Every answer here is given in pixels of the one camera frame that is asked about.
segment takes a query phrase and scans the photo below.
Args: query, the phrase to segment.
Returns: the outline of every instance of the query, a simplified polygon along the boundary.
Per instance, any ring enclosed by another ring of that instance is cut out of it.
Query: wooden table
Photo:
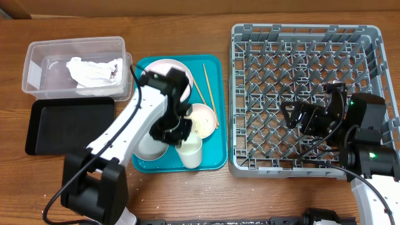
[[[122,36],[135,61],[146,56],[213,54],[228,75],[229,36],[236,23],[373,24],[382,31],[393,86],[400,85],[400,13],[341,12],[225,16],[110,17],[0,21],[0,224],[44,224],[42,210],[60,188],[62,156],[24,152],[35,99],[21,91],[26,51],[33,41]],[[228,113],[228,82],[224,82]],[[400,99],[400,89],[395,89]],[[121,111],[126,102],[117,105]],[[142,174],[127,169],[128,208],[141,219],[261,219],[300,216],[308,207],[357,216],[346,181],[318,178],[241,179],[218,171]],[[77,218],[61,207],[53,220]]]

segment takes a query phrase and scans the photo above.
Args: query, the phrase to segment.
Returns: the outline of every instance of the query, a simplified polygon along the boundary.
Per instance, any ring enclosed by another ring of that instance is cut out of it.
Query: clear plastic container
[[[119,85],[77,88],[66,67],[72,57],[82,61],[108,63],[122,58],[122,81]],[[88,37],[32,42],[27,50],[22,90],[37,99],[86,98],[110,96],[116,101],[126,101],[131,96],[132,76],[129,66],[132,57],[125,50],[122,37]]]

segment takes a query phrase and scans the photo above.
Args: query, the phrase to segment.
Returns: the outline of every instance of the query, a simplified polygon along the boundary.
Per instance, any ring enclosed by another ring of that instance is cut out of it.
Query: small bowl
[[[186,118],[193,122],[191,132],[196,133],[201,139],[210,136],[217,126],[217,117],[214,111],[205,104],[192,104],[192,113]]]

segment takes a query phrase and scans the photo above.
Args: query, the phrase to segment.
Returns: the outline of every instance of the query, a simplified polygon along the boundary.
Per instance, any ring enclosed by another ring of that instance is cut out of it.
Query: white plate
[[[214,111],[205,104],[193,104],[192,113],[186,118],[193,122],[191,132],[196,133],[201,139],[210,136],[217,126],[217,117]]]
[[[180,100],[181,102],[185,101],[190,96],[190,90],[193,87],[193,76],[190,70],[181,62],[174,59],[160,59],[152,62],[146,68],[145,71],[153,71],[160,75],[166,75],[171,68],[179,69],[181,71],[185,71],[186,77],[189,79],[189,85],[184,90]]]

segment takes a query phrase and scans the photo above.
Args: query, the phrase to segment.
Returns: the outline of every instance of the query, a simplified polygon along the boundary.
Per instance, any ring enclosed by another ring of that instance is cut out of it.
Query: wooden surface
[[[24,152],[30,108],[35,99],[21,91],[23,64],[33,41],[122,36],[138,61],[146,56],[213,54],[228,77],[228,46],[236,23],[373,24],[382,31],[386,56],[400,99],[400,13],[346,12],[227,16],[115,17],[0,21],[0,224],[44,224],[44,206],[60,188],[62,156]],[[224,83],[228,113],[228,82]],[[120,111],[126,103],[118,104]],[[241,179],[228,165],[218,171],[141,174],[127,169],[128,208],[141,219],[255,219],[299,216],[307,207],[357,216],[346,181],[318,178]],[[50,218],[77,216],[59,201]]]
[[[15,18],[395,11],[398,0],[0,0]]]

